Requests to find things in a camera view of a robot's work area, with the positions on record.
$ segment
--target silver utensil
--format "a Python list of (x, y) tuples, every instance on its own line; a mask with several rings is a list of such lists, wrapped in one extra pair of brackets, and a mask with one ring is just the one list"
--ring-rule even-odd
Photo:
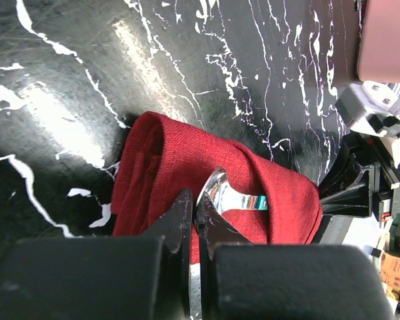
[(203, 193), (208, 194), (220, 215), (232, 209), (268, 210), (266, 196), (245, 195), (234, 190), (228, 182), (227, 172), (222, 167), (216, 168), (206, 181), (197, 199), (197, 205)]

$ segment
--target marble countertop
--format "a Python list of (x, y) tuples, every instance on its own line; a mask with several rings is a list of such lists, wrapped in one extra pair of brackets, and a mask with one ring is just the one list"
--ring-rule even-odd
[(318, 183), (356, 81), (353, 1), (0, 1), (0, 253), (106, 235), (130, 126), (156, 111)]

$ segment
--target folded red napkin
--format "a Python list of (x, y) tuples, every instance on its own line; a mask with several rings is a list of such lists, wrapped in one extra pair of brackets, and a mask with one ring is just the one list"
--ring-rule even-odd
[[(238, 192), (265, 194), (269, 212), (231, 210), (223, 214), (254, 243), (310, 243), (322, 210), (308, 178), (254, 154), (241, 143), (218, 138), (164, 115), (146, 112), (126, 140), (111, 210), (114, 235), (138, 235), (172, 206), (182, 188), (196, 201), (207, 178), (223, 167)], [(191, 262), (199, 262), (193, 234)]]

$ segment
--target red cloth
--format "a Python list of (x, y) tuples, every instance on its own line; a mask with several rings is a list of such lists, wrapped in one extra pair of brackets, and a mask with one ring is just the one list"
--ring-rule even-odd
[[(223, 214), (254, 243), (310, 243), (322, 210), (317, 187), (308, 178), (270, 162), (241, 143), (218, 138), (158, 113), (136, 120), (125, 144), (111, 210), (117, 214), (114, 235), (138, 235), (172, 206), (182, 188), (194, 200), (207, 178), (223, 167), (230, 185), (250, 195), (266, 194), (269, 212)], [(191, 262), (199, 262), (193, 234)]]

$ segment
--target red fabric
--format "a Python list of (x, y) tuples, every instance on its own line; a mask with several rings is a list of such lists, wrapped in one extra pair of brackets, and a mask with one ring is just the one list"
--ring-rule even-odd
[[(164, 115), (146, 112), (125, 144), (113, 190), (114, 235), (138, 235), (169, 210), (182, 188), (194, 200), (210, 174), (222, 166), (239, 192), (266, 194), (269, 212), (223, 214), (254, 243), (310, 243), (322, 210), (317, 187), (308, 178), (270, 162), (241, 143), (218, 138)], [(199, 262), (193, 233), (191, 262)]]

